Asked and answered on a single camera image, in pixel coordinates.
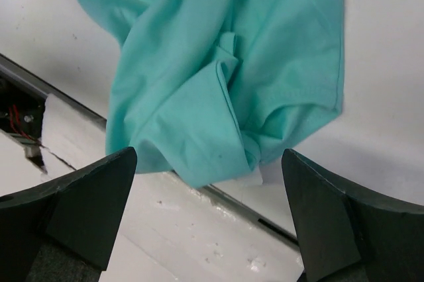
wrinkled cloth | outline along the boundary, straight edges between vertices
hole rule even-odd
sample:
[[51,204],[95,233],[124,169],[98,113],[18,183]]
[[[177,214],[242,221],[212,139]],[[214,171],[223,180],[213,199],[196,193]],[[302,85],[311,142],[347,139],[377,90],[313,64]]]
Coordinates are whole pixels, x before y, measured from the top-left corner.
[[78,1],[121,46],[106,151],[138,172],[240,177],[341,112],[343,0]]

teal cloth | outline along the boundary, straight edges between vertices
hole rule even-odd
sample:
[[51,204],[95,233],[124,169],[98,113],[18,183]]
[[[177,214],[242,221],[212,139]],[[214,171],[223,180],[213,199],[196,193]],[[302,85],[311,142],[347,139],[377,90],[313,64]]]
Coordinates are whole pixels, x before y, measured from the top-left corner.
[[107,153],[138,172],[240,177],[341,112],[343,0],[78,1],[121,45]]

scuffed white surface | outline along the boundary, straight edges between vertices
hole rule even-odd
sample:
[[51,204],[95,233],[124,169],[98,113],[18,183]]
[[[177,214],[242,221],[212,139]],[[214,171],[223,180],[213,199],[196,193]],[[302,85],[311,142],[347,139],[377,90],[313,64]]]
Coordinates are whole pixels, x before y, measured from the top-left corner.
[[[424,1],[345,2],[344,113],[297,149],[377,191],[424,203]],[[0,52],[105,117],[119,57],[112,37],[76,0],[0,7]],[[279,163],[262,173],[278,182]],[[283,185],[219,186],[294,233]]]
[[40,184],[43,174],[25,158],[24,148],[0,130],[0,196]]
[[[42,141],[55,156],[79,169],[104,156],[104,137],[83,115],[49,96]],[[57,169],[65,168],[48,162],[49,174],[58,175]],[[125,272],[127,279],[121,281],[138,281],[143,267],[151,269],[144,272],[146,281],[167,281],[158,279],[160,274],[178,281],[292,282],[303,271],[293,246],[215,204],[171,173],[135,176],[119,234],[119,239],[137,246],[142,261],[133,267],[134,275]],[[132,257],[124,248],[118,250]],[[119,269],[113,263],[111,267]]]

white table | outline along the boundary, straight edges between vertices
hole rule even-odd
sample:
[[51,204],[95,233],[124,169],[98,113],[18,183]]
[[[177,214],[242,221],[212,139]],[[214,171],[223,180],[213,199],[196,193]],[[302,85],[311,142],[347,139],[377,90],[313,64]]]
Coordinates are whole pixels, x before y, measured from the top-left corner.
[[[343,114],[298,150],[374,190],[424,204],[424,1],[345,0]],[[119,48],[76,0],[0,0],[0,52],[107,116]],[[219,187],[293,232],[280,185]]]

fabric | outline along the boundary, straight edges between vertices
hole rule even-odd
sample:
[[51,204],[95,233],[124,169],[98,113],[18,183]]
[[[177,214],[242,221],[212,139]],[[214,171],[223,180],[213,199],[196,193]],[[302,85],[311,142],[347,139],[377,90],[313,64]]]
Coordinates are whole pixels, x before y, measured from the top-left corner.
[[343,0],[79,2],[121,45],[106,150],[138,172],[239,177],[341,112]]

